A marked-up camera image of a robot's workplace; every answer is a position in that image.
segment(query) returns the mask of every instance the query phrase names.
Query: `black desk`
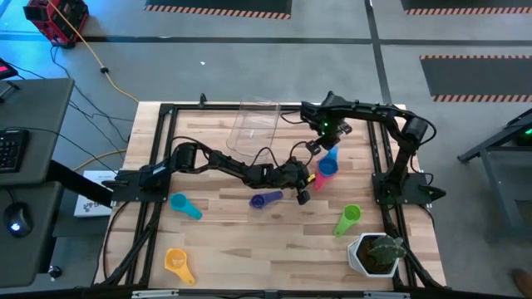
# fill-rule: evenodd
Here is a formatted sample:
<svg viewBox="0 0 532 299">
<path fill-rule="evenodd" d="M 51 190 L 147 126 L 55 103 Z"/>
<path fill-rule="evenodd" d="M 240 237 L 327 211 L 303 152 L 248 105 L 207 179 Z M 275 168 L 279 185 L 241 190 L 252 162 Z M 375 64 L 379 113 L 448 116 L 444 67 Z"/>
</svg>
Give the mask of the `black desk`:
<svg viewBox="0 0 532 299">
<path fill-rule="evenodd" d="M 74 87 L 71 79 L 16 81 L 21 88 L 5 96 L 0 105 L 0 130 L 24 126 L 59 132 Z M 5 85 L 0 81 L 0 88 Z M 46 272 L 52 257 L 52 236 L 63 187 L 109 205 L 112 193 L 51 160 L 57 135 L 29 130 L 21 169 L 0 174 L 0 213 L 11 203 L 3 186 L 10 186 L 18 201 L 27 203 L 33 231 L 16 239 L 0 224 L 0 287 L 21 287 Z"/>
</svg>

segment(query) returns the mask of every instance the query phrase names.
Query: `gray floor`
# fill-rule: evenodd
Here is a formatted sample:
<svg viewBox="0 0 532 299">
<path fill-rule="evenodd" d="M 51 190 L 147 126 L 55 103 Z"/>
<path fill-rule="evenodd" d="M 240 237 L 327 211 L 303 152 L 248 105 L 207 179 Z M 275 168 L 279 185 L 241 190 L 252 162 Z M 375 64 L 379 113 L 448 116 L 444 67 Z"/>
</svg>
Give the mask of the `gray floor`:
<svg viewBox="0 0 532 299">
<path fill-rule="evenodd" d="M 407 16 L 400 1 L 373 0 L 379 37 L 408 40 L 532 40 L 530 15 Z M 63 77 L 50 60 L 48 42 L 17 41 L 35 34 L 24 20 L 25 0 L 12 0 L 0 19 L 0 56 L 46 77 Z M 293 0 L 291 20 L 208 17 L 145 12 L 144 0 L 89 2 L 91 20 L 84 34 L 114 37 L 294 37 L 368 39 L 371 37 L 363 0 Z M 239 100 L 262 96 L 279 101 L 320 101 L 333 90 L 349 99 L 382 101 L 371 45 L 338 42 L 302 43 L 92 43 L 111 69 L 116 83 L 141 100 Z M 532 47 L 404 47 L 382 46 L 392 101 L 432 120 L 436 139 L 419 153 L 424 170 L 435 174 L 435 186 L 447 191 L 433 209 L 436 234 L 448 285 L 457 290 L 518 296 L 508 271 L 532 271 L 532 243 L 506 240 L 487 242 L 500 225 L 495 200 L 480 161 L 458 163 L 456 156 L 496 132 L 509 119 L 528 109 L 522 103 L 435 103 L 431 101 L 420 55 L 427 54 L 532 54 Z M 78 45 L 61 50 L 58 61 L 67 67 L 79 87 L 105 112 L 133 118 L 135 103 L 118 94 L 98 71 L 89 51 Z M 76 92 L 72 99 L 91 107 Z M 106 120 L 96 122 L 117 144 L 121 142 Z M 116 122 L 123 135 L 129 122 Z M 75 110 L 66 115 L 62 133 L 94 154 L 112 146 Z M 75 167 L 87 156 L 64 140 L 54 157 Z M 119 168 L 119 157 L 106 162 Z M 87 169 L 102 169 L 91 164 Z M 101 237 L 64 238 L 57 244 L 54 263 L 63 277 L 49 282 L 39 277 L 22 292 L 87 286 L 95 271 Z"/>
</svg>

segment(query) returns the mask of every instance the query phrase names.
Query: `striped mat edge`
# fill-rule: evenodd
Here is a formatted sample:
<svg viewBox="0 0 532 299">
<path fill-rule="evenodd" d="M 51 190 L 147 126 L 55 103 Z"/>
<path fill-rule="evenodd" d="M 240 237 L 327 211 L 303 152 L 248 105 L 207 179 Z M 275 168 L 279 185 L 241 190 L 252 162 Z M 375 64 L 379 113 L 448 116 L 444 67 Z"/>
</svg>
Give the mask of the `striped mat edge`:
<svg viewBox="0 0 532 299">
<path fill-rule="evenodd" d="M 144 6 L 144 9 L 150 12 L 182 12 L 228 17 L 260 17 L 278 20 L 287 20 L 291 17 L 289 13 L 281 12 L 253 12 L 218 8 L 175 7 L 171 5 L 147 5 Z"/>
<path fill-rule="evenodd" d="M 530 55 L 420 55 L 424 59 L 530 59 Z"/>
<path fill-rule="evenodd" d="M 532 7 L 413 8 L 405 12 L 410 16 L 532 13 Z"/>
<path fill-rule="evenodd" d="M 495 103 L 495 102 L 532 102 L 532 95 L 438 95 L 433 96 L 434 102 L 455 103 Z"/>
</svg>

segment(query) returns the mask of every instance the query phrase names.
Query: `white pot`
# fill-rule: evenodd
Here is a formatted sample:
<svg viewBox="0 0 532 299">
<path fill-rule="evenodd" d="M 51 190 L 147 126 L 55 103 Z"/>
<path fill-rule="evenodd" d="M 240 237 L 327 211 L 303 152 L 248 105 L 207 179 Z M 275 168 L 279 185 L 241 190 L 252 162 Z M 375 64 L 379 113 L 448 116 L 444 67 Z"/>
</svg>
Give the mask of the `white pot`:
<svg viewBox="0 0 532 299">
<path fill-rule="evenodd" d="M 391 278 L 397 270 L 397 265 L 399 264 L 399 258 L 396 258 L 396 261 L 393 263 L 393 267 L 388 274 L 370 274 L 366 271 L 366 268 L 362 265 L 360 260 L 357 257 L 357 250 L 360 246 L 361 241 L 366 236 L 386 236 L 385 233 L 363 233 L 358 237 L 357 241 L 349 244 L 347 246 L 347 259 L 349 260 L 349 267 L 353 270 L 364 274 L 366 277 L 375 277 L 375 278 Z"/>
</svg>

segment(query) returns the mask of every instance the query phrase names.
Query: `wooden table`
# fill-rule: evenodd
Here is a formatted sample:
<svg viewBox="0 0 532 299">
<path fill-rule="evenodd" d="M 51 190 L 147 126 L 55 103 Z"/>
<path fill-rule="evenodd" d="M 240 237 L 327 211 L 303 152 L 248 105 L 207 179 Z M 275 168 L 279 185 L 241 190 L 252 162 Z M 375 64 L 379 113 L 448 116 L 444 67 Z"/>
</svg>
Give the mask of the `wooden table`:
<svg viewBox="0 0 532 299">
<path fill-rule="evenodd" d="M 148 163 L 159 106 L 160 102 L 139 104 L 124 169 L 138 169 Z M 235 116 L 236 111 L 180 111 L 175 135 L 193 136 L 213 149 L 228 153 L 225 141 Z M 297 120 L 298 115 L 287 115 L 287 118 Z M 272 189 L 249 189 L 240 180 L 214 170 L 173 174 L 170 192 L 186 194 L 203 211 L 203 217 L 196 221 L 173 211 L 168 202 L 164 204 L 150 288 L 391 290 L 391 279 L 366 278 L 347 265 L 349 243 L 361 233 L 383 232 L 381 212 L 373 203 L 367 123 L 347 122 L 352 126 L 352 133 L 344 135 L 339 144 L 338 174 L 320 192 L 314 192 L 309 186 L 312 199 L 303 206 L 298 205 L 295 190 L 285 189 L 283 200 L 256 210 L 249 207 L 251 196 Z M 381 134 L 376 127 L 378 137 Z M 307 125 L 290 125 L 279 119 L 272 150 L 278 162 L 283 163 L 296 142 L 314 139 L 316 133 Z M 391 142 L 395 154 L 397 143 L 393 139 Z M 160 148 L 161 159 L 164 146 Z M 314 160 L 323 156 L 323 152 Z M 304 146 L 297 148 L 294 155 L 302 160 L 308 158 Z M 311 171 L 316 169 L 315 161 L 309 165 Z M 333 229 L 342 207 L 350 203 L 362 207 L 362 220 L 344 237 L 335 238 Z M 130 203 L 115 222 L 106 252 L 109 273 L 131 247 L 139 207 L 139 203 Z M 404 215 L 412 251 L 429 273 L 445 285 L 431 219 L 417 206 L 404 206 Z M 187 252 L 195 285 L 187 286 L 164 269 L 168 248 L 182 248 Z M 144 256 L 145 247 L 140 252 L 136 279 L 140 277 Z M 400 267 L 400 272 L 406 282 L 404 267 Z M 96 282 L 102 277 L 100 267 Z"/>
</svg>

